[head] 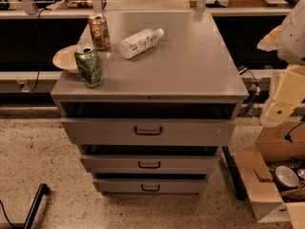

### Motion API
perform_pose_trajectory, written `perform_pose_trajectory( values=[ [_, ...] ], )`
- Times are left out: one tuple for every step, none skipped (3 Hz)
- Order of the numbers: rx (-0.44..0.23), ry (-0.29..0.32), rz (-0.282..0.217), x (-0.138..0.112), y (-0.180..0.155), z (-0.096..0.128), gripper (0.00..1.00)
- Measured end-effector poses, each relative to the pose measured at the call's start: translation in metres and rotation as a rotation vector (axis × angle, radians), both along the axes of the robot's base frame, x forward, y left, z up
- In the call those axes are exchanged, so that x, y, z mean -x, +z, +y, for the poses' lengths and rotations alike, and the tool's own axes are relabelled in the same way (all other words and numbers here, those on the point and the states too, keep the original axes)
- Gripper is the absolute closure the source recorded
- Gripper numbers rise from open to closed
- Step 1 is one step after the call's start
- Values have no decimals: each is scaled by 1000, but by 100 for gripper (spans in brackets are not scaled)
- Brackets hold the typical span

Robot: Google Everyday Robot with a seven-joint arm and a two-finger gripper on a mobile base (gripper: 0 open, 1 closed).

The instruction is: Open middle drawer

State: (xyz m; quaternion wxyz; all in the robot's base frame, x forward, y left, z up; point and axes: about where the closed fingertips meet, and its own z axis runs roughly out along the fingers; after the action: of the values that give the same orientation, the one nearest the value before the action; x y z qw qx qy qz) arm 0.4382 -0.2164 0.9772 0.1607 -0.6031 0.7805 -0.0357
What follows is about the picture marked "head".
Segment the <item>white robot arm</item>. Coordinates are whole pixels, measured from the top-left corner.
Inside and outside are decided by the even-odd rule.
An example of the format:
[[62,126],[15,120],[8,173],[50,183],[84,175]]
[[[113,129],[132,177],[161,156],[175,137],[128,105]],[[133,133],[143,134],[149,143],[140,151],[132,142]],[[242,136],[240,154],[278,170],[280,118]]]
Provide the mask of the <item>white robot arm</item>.
[[283,123],[305,99],[305,0],[299,0],[283,20],[276,49],[288,66],[271,78],[269,98],[260,116],[264,127]]

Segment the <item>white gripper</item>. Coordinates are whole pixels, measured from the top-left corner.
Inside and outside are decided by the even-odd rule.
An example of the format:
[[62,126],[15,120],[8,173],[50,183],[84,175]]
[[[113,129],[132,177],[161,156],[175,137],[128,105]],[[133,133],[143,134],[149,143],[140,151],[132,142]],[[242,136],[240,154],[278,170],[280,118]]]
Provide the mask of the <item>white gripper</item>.
[[282,124],[305,99],[305,67],[289,64],[280,75],[274,101],[268,99],[260,116],[264,127],[275,127]]

